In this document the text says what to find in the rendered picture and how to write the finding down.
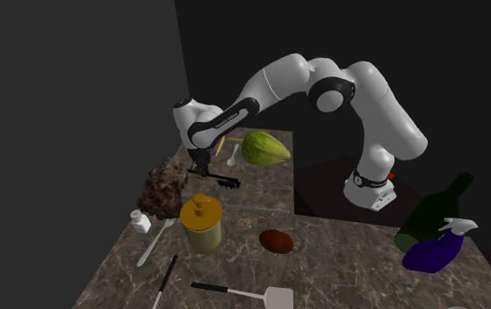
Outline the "silver fork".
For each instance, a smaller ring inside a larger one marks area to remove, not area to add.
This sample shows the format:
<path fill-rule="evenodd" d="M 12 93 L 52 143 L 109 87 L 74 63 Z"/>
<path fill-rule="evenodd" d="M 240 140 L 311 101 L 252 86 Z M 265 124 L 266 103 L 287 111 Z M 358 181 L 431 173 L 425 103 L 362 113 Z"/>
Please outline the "silver fork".
<path fill-rule="evenodd" d="M 141 267 L 145 262 L 146 260 L 148 259 L 148 257 L 150 256 L 150 254 L 152 253 L 156 243 L 159 241 L 160 237 L 162 236 L 163 232 L 171 227 L 174 223 L 176 222 L 176 219 L 175 218 L 172 218 L 172 219 L 166 219 L 163 223 L 163 226 L 162 228 L 160 229 L 159 233 L 157 234 L 157 236 L 152 240 L 152 242 L 149 244 L 147 250 L 142 254 L 142 256 L 140 257 L 140 259 L 138 260 L 138 262 L 136 263 L 136 266 L 137 267 Z"/>

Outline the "brown potato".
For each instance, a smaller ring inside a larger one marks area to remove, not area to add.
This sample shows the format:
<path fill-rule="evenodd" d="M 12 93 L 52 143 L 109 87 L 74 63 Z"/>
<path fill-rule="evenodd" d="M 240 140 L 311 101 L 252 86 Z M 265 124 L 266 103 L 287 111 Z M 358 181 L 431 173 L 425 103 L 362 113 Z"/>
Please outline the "brown potato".
<path fill-rule="evenodd" d="M 276 254 L 288 254 L 294 248 L 291 236 L 277 229 L 261 232 L 259 241 L 263 247 Z"/>

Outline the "brown fuzzy lump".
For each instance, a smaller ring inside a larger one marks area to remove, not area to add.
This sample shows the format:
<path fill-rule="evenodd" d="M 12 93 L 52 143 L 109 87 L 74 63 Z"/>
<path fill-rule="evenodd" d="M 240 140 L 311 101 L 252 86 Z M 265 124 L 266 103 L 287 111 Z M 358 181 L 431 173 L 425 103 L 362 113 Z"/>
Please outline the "brown fuzzy lump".
<path fill-rule="evenodd" d="M 186 167 L 177 158 L 167 157 L 152 169 L 137 199 L 137 207 L 159 220 L 174 219 L 183 207 L 183 190 L 189 177 Z"/>

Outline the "green melon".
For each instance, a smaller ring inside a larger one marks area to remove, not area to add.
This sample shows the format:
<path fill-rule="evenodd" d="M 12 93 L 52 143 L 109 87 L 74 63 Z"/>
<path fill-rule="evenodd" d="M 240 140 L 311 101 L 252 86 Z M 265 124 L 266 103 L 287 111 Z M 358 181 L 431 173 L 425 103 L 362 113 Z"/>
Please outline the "green melon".
<path fill-rule="evenodd" d="M 291 159 L 290 151 L 277 139 L 263 131 L 248 133 L 242 141 L 242 157 L 252 165 L 269 166 Z"/>

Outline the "white salt shaker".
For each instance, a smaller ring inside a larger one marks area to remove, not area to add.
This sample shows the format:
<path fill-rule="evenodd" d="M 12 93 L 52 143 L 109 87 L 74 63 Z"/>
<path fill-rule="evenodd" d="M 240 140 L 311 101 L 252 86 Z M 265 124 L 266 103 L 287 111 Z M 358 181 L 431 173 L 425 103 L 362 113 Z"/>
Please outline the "white salt shaker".
<path fill-rule="evenodd" d="M 147 234 L 150 227 L 151 222 L 147 215 L 142 213 L 140 210 L 136 209 L 131 211 L 130 213 L 131 223 L 134 227 L 135 231 L 139 234 Z"/>

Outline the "black handled thin utensil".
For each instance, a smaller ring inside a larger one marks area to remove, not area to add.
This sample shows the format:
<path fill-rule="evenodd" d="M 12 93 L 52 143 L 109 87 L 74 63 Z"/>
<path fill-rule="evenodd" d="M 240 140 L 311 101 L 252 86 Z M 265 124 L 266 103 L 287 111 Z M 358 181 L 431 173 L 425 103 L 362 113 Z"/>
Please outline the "black handled thin utensil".
<path fill-rule="evenodd" d="M 174 255 L 172 257 L 171 262 L 170 262 L 170 266 L 168 267 L 168 269 L 167 269 L 167 271 L 166 271 L 166 273 L 164 275 L 164 278 L 162 280 L 162 283 L 161 283 L 160 288 L 158 290 L 158 293 L 156 295 L 155 303 L 153 304 L 152 309 L 156 309 L 157 308 L 157 306 L 158 306 L 158 304 L 160 302 L 162 293 L 163 293 L 165 287 L 167 286 L 167 283 L 170 280 L 171 273 L 172 273 L 172 271 L 173 271 L 173 269 L 174 269 L 174 267 L 175 267 L 175 265 L 177 263 L 177 259 L 178 259 L 178 255 Z"/>

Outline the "black handled white spatula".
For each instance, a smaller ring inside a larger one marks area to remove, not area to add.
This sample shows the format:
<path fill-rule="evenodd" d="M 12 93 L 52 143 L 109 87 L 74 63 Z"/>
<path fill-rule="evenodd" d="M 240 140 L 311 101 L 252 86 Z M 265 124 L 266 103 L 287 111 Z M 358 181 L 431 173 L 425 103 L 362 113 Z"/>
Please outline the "black handled white spatula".
<path fill-rule="evenodd" d="M 264 302 L 265 309 L 294 309 L 294 293 L 293 290 L 289 288 L 269 286 L 265 289 L 263 294 L 258 294 L 247 291 L 238 291 L 225 286 L 197 282 L 192 282 L 191 287 L 208 291 L 232 293 L 250 298 L 258 298 Z"/>

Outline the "dark green wine bottle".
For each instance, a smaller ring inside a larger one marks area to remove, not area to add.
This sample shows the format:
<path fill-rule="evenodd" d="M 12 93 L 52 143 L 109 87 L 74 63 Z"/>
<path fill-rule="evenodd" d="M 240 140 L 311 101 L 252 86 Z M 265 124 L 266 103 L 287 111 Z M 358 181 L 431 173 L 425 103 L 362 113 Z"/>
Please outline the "dark green wine bottle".
<path fill-rule="evenodd" d="M 474 180 L 474 174 L 460 172 L 445 190 L 424 197 L 394 236 L 397 248 L 407 253 L 418 242 L 439 239 L 444 218 L 459 217 L 459 198 Z"/>

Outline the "long grey metal utensil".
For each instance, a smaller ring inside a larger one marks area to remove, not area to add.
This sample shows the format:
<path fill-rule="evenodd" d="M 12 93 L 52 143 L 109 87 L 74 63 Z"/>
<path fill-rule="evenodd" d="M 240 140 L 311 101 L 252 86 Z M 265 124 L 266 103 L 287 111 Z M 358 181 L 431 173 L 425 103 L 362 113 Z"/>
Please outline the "long grey metal utensil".
<path fill-rule="evenodd" d="M 245 205 L 231 205 L 231 204 L 221 204 L 224 207 L 229 207 L 233 209 L 241 209 L 247 211 L 260 211 L 260 212 L 274 212 L 274 213 L 283 213 L 283 214 L 291 214 L 288 210 L 282 209 L 271 209 L 271 208 L 263 208 L 263 207 L 255 207 L 255 206 L 245 206 Z"/>

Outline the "black brush tool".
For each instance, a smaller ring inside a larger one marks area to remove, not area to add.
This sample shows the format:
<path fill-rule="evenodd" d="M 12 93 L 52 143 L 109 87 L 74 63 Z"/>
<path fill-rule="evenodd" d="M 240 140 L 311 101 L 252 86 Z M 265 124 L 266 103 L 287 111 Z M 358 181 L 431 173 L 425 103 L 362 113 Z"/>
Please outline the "black brush tool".
<path fill-rule="evenodd" d="M 200 179 L 206 180 L 207 178 L 213 178 L 217 181 L 217 184 L 221 187 L 229 188 L 229 189 L 239 189 L 241 186 L 241 182 L 237 178 L 228 177 L 228 176 L 219 176 L 210 173 L 201 174 L 198 171 L 187 169 L 189 173 L 197 175 Z"/>

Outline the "yellow soap dispenser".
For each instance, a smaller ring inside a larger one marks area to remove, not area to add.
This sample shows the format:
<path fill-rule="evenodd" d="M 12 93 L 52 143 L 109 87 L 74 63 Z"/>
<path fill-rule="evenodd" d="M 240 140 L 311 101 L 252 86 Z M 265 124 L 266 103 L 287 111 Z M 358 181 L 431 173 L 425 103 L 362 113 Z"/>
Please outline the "yellow soap dispenser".
<path fill-rule="evenodd" d="M 195 194 L 180 212 L 191 248 L 199 254 L 209 254 L 221 244 L 220 221 L 222 205 L 213 197 L 203 193 Z"/>

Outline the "dark robot stand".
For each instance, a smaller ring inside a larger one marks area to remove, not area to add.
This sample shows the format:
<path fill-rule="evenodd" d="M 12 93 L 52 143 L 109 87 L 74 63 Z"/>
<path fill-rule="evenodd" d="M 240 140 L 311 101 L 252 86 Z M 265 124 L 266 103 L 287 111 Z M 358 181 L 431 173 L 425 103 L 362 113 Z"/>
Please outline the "dark robot stand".
<path fill-rule="evenodd" d="M 344 180 L 359 160 L 357 155 L 296 169 L 294 212 L 325 219 L 400 227 L 421 201 L 421 195 L 398 177 L 392 182 L 396 199 L 378 212 L 357 207 L 343 194 Z"/>

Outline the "blue spray bottle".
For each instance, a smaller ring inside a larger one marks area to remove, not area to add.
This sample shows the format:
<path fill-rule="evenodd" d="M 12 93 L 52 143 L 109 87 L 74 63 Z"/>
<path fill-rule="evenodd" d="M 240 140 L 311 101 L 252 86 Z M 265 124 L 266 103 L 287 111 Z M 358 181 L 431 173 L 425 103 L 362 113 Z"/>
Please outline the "blue spray bottle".
<path fill-rule="evenodd" d="M 462 248 L 466 232 L 478 228 L 471 219 L 444 218 L 445 225 L 438 229 L 444 235 L 434 241 L 415 244 L 403 257 L 405 269 L 435 274 L 449 264 Z"/>

